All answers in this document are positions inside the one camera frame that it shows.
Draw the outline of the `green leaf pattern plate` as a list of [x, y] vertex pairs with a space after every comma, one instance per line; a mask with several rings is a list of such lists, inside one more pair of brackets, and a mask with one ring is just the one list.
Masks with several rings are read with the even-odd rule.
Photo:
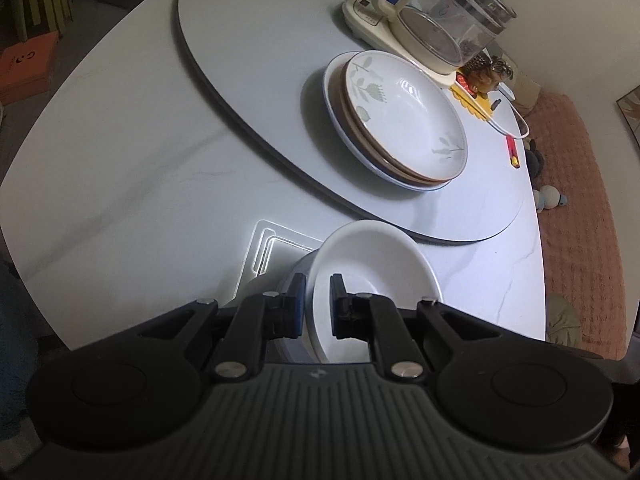
[[369, 50], [344, 67], [344, 95], [366, 139], [416, 179], [448, 182], [468, 162], [468, 139], [445, 93], [398, 55]]

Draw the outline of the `orange box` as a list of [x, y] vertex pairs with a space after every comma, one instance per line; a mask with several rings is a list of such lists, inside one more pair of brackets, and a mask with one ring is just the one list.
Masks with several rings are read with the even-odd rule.
[[2, 51], [0, 98], [3, 105], [50, 90], [58, 38], [58, 32], [48, 32]]

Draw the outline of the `wall painting gold leaf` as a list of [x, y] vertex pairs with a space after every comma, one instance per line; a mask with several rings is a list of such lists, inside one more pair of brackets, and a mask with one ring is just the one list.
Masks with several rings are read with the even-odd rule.
[[616, 106], [622, 114], [623, 120], [640, 145], [640, 87], [637, 86], [616, 101]]

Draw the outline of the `round lazy susan turntable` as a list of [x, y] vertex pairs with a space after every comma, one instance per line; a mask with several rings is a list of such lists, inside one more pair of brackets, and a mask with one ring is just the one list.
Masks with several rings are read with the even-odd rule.
[[360, 49], [342, 17], [345, 0], [178, 0], [186, 47], [241, 126], [329, 196], [369, 218], [444, 242], [504, 231], [533, 207], [506, 140], [461, 114], [470, 154], [464, 173], [436, 191], [386, 182], [346, 148], [322, 96], [337, 55]]

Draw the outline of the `plaid pillow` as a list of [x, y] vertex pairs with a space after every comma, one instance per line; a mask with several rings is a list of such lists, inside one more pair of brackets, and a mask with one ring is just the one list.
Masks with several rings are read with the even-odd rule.
[[519, 68], [513, 67], [512, 70], [513, 76], [506, 81], [506, 85], [514, 94], [513, 104], [515, 108], [525, 117], [536, 106], [540, 97], [541, 86]]

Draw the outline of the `yellow sunflower coaster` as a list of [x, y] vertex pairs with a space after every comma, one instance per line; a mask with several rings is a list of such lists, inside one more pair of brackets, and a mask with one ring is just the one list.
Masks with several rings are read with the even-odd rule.
[[449, 90], [461, 105], [476, 118], [487, 122], [494, 114], [488, 96], [472, 92], [462, 73], [456, 73], [456, 80]]

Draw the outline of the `white bowl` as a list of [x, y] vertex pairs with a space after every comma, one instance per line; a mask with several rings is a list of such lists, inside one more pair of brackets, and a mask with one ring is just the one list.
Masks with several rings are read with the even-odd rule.
[[307, 288], [307, 334], [322, 363], [370, 360], [365, 342], [332, 333], [330, 278], [340, 274], [351, 294], [370, 292], [413, 310], [424, 297], [442, 299], [442, 289], [418, 244], [387, 223], [361, 220], [332, 233], [311, 255]]

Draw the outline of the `pink sofa cover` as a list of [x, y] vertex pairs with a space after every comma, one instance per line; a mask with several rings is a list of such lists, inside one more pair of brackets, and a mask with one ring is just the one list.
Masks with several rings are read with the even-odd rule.
[[535, 188], [551, 185], [568, 198], [565, 206], [539, 215], [546, 293], [574, 308], [580, 348], [619, 360], [627, 350], [624, 272], [589, 133], [562, 94], [541, 93], [526, 122], [544, 158]]

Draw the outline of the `blue white plush toy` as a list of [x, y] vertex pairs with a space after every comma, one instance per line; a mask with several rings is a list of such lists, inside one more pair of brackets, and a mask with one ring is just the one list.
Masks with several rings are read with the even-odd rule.
[[536, 211], [564, 207], [568, 203], [568, 198], [552, 185], [544, 185], [538, 190], [533, 190]]

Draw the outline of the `red flower pattern plate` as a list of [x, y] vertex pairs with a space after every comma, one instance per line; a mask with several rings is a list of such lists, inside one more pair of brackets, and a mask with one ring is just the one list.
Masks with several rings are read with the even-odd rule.
[[446, 182], [420, 183], [410, 177], [401, 177], [383, 157], [373, 154], [372, 150], [367, 148], [358, 138], [354, 128], [349, 125], [346, 110], [340, 98], [338, 80], [341, 78], [341, 73], [346, 63], [356, 54], [356, 51], [347, 51], [332, 58], [322, 76], [322, 96], [338, 136], [362, 166], [365, 166], [372, 174], [388, 183], [417, 193], [436, 191], [443, 188]]

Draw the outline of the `white plate brown rim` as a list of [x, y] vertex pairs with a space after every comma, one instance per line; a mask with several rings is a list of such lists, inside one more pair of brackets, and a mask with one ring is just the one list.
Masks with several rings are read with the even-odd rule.
[[354, 118], [354, 116], [352, 116], [352, 109], [350, 108], [350, 106], [347, 104], [347, 100], [346, 100], [346, 96], [345, 96], [345, 82], [346, 82], [346, 65], [343, 68], [343, 71], [341, 73], [341, 78], [338, 80], [338, 83], [340, 84], [340, 98], [341, 98], [341, 102], [345, 107], [346, 110], [346, 117], [348, 120], [349, 125], [352, 126], [352, 128], [354, 128], [356, 135], [358, 136], [358, 138], [364, 143], [364, 145], [367, 148], [370, 148], [372, 150], [372, 153], [375, 155], [380, 155], [381, 157], [383, 157], [386, 162], [389, 162], [394, 169], [397, 171], [397, 173], [401, 176], [401, 177], [410, 177], [413, 179], [416, 179], [417, 181], [419, 181], [420, 183], [428, 183], [428, 182], [446, 182], [446, 184], [454, 179], [457, 179], [458, 177], [460, 177], [462, 175], [462, 172], [466, 169], [466, 164], [468, 163], [468, 151], [465, 148], [462, 148], [461, 151], [453, 151], [452, 152], [452, 159], [455, 162], [460, 162], [461, 164], [461, 169], [460, 171], [451, 178], [445, 179], [445, 180], [433, 180], [433, 179], [424, 179], [424, 178], [418, 178], [415, 176], [412, 176], [411, 174], [408, 174], [407, 171], [400, 169], [399, 167], [397, 167], [396, 165], [394, 165], [388, 158], [386, 158], [385, 156], [383, 156], [374, 146], [373, 144], [366, 138], [366, 136], [364, 135], [364, 133], [361, 131], [361, 129], [359, 128], [359, 124], [356, 121], [356, 119]]

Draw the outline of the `brown dog figurine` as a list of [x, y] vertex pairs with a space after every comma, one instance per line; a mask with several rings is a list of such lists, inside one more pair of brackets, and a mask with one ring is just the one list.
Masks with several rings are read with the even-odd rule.
[[499, 84], [513, 78], [513, 68], [503, 58], [480, 51], [460, 68], [473, 96], [486, 98]]

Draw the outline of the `pale blue bowl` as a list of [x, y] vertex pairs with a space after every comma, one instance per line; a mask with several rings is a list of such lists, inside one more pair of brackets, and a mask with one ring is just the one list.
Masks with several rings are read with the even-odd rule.
[[283, 296], [283, 334], [270, 342], [270, 359], [273, 362], [284, 364], [318, 362], [305, 323], [309, 302], [308, 278], [316, 255], [315, 250], [296, 262], [280, 285], [279, 292]]

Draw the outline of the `red lighter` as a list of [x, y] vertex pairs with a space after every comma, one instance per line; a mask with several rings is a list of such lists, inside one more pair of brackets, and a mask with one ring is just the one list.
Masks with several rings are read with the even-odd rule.
[[514, 169], [521, 167], [520, 156], [518, 156], [518, 147], [513, 136], [506, 136], [506, 146], [508, 147], [510, 164]]

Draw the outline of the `cream kettle base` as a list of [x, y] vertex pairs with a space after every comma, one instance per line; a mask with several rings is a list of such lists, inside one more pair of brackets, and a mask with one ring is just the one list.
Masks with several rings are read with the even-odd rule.
[[386, 18], [372, 8], [371, 0], [345, 0], [342, 3], [342, 13], [352, 36], [363, 41], [370, 48], [399, 55], [423, 70], [442, 88], [449, 88], [456, 83], [454, 73], [446, 75], [436, 73], [412, 56], [392, 34]]

